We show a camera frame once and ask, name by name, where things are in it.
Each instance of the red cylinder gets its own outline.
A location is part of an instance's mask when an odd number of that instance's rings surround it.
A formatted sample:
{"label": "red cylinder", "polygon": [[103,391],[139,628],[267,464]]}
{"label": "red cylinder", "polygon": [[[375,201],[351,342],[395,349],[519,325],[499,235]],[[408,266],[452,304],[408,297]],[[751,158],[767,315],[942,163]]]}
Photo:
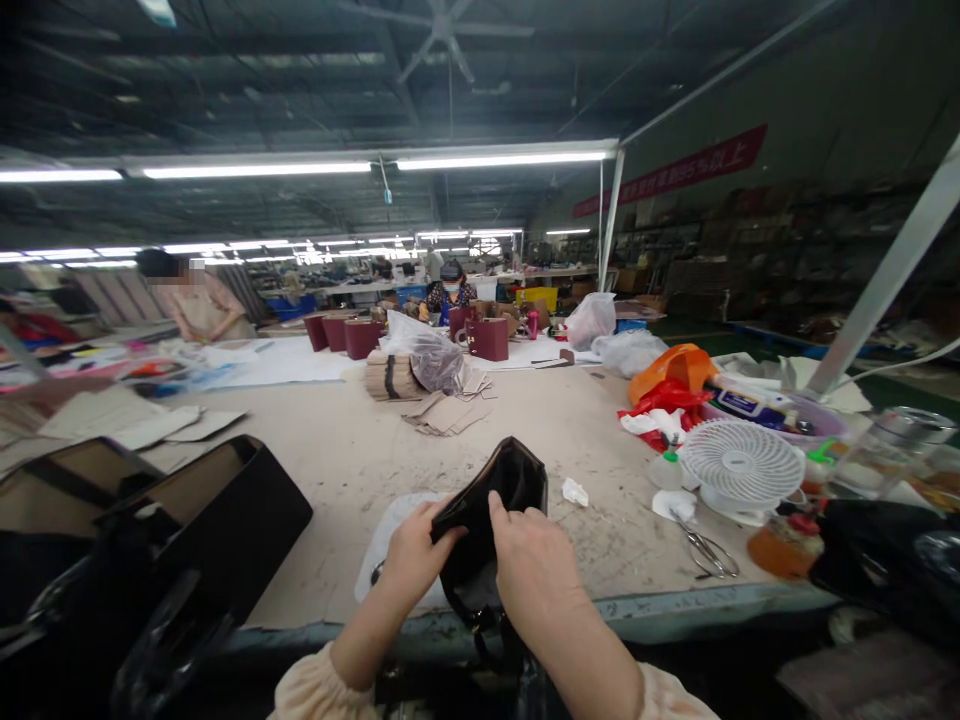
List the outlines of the red cylinder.
{"label": "red cylinder", "polygon": [[307,329],[307,335],[310,337],[310,344],[314,352],[320,352],[330,343],[327,342],[327,333],[323,330],[323,317],[314,315],[304,318],[303,325]]}
{"label": "red cylinder", "polygon": [[330,315],[323,318],[323,332],[327,336],[330,352],[343,352],[347,349],[347,341],[343,334],[343,324],[352,320],[349,315]]}
{"label": "red cylinder", "polygon": [[537,339],[537,330],[540,329],[540,313],[537,310],[531,310],[527,313],[527,329],[530,330],[530,339]]}
{"label": "red cylinder", "polygon": [[369,320],[347,320],[343,324],[347,355],[351,360],[366,360],[370,351],[380,344],[383,323]]}

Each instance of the human hand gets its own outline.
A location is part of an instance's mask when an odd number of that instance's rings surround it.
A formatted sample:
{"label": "human hand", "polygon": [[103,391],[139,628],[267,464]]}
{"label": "human hand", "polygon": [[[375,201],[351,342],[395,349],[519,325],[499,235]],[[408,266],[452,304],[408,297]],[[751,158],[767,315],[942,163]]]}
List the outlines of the human hand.
{"label": "human hand", "polygon": [[457,541],[466,528],[453,528],[433,544],[430,531],[433,519],[446,507],[453,495],[439,502],[424,502],[393,531],[383,573],[376,587],[389,588],[387,596],[404,610],[406,617],[433,585]]}
{"label": "human hand", "polygon": [[40,358],[43,358],[43,357],[52,357],[53,355],[57,355],[57,354],[59,354],[60,352],[62,352],[62,351],[61,351],[59,345],[56,345],[56,346],[50,346],[50,345],[48,345],[48,346],[46,346],[46,347],[40,347],[40,348],[37,348],[36,350],[34,350],[34,351],[33,351],[33,356],[34,356],[34,357],[40,357]]}
{"label": "human hand", "polygon": [[192,327],[192,326],[188,328],[187,334],[183,336],[183,339],[187,340],[187,342],[198,342],[203,345],[210,342],[210,339],[206,336],[206,334],[202,330],[197,330],[195,327]]}
{"label": "human hand", "polygon": [[573,543],[559,525],[536,508],[507,512],[495,490],[488,501],[500,600],[532,646],[537,635],[590,606],[590,598],[577,573]]}

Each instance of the scissors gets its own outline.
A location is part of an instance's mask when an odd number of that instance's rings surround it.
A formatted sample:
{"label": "scissors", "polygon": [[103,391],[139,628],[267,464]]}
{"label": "scissors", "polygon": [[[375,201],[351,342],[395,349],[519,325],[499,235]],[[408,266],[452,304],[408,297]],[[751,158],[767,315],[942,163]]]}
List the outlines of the scissors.
{"label": "scissors", "polygon": [[[700,533],[691,530],[690,526],[683,521],[683,518],[680,517],[675,509],[671,508],[670,514],[673,515],[673,519],[677,521],[677,525],[683,529],[687,540],[690,541],[687,550],[690,552],[690,557],[693,558],[697,567],[710,577],[715,578],[737,577],[737,575],[740,574],[740,566],[737,565],[736,560],[730,557],[730,553],[710,538],[704,537]],[[723,554],[723,557],[717,555],[713,548],[719,550]],[[704,565],[700,562],[700,558],[703,558],[707,564]]]}

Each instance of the orange plastic bag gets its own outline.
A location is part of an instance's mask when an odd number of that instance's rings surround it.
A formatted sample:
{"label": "orange plastic bag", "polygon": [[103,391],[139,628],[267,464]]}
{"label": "orange plastic bag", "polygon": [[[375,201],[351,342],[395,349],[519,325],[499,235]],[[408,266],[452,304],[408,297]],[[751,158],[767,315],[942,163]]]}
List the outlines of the orange plastic bag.
{"label": "orange plastic bag", "polygon": [[682,382],[690,392],[700,392],[708,378],[716,375],[710,356],[692,343],[675,345],[630,381],[627,396],[636,407],[640,399],[668,377]]}

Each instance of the white fan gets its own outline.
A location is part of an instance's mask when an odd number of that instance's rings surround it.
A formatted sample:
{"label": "white fan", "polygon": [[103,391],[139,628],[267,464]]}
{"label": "white fan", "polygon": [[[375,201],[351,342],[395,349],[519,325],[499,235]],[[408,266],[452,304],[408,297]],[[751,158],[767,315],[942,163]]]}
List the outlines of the white fan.
{"label": "white fan", "polygon": [[457,42],[455,33],[460,33],[461,35],[485,35],[490,37],[530,37],[534,33],[534,29],[531,27],[462,22],[460,17],[467,11],[467,8],[473,3],[473,0],[457,0],[449,10],[446,9],[444,0],[427,0],[427,2],[430,5],[430,9],[433,10],[432,18],[393,12],[392,10],[384,10],[383,8],[368,4],[355,5],[347,0],[338,0],[336,4],[341,10],[346,10],[347,12],[430,29],[430,35],[423,41],[420,49],[410,58],[410,62],[407,63],[403,72],[400,73],[397,82],[406,82],[407,78],[410,77],[410,73],[426,58],[433,44],[437,40],[440,40],[449,48],[450,55],[456,60],[460,72],[463,73],[467,82],[472,85],[475,78],[470,71],[470,66],[467,64],[467,58],[464,56],[463,50],[460,49],[460,43]]}
{"label": "white fan", "polygon": [[683,469],[699,480],[713,510],[760,526],[767,512],[803,482],[803,452],[772,430],[746,420],[708,420],[687,433]]}

